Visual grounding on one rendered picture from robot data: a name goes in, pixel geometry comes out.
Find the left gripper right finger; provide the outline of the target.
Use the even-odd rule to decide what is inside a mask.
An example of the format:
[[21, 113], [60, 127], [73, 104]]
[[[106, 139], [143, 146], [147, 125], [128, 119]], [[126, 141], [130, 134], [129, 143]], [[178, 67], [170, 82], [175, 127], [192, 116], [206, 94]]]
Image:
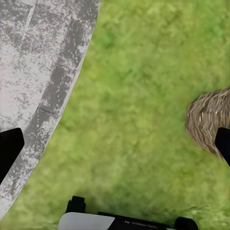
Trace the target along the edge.
[[230, 130], [220, 127], [216, 134], [215, 145], [230, 166]]

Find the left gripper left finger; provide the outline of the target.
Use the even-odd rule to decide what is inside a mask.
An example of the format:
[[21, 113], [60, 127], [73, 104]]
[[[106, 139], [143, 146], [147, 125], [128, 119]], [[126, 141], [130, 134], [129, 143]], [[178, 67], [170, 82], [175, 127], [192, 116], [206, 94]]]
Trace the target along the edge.
[[0, 133], [0, 184], [24, 147], [24, 137], [20, 127]]

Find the wicker basket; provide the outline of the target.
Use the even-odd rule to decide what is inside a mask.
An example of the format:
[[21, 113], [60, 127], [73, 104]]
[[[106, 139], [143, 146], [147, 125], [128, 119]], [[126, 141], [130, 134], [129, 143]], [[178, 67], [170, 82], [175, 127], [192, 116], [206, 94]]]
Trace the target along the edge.
[[185, 129], [194, 143], [225, 160], [215, 145], [220, 127], [230, 130], [230, 86], [202, 94], [188, 107]]

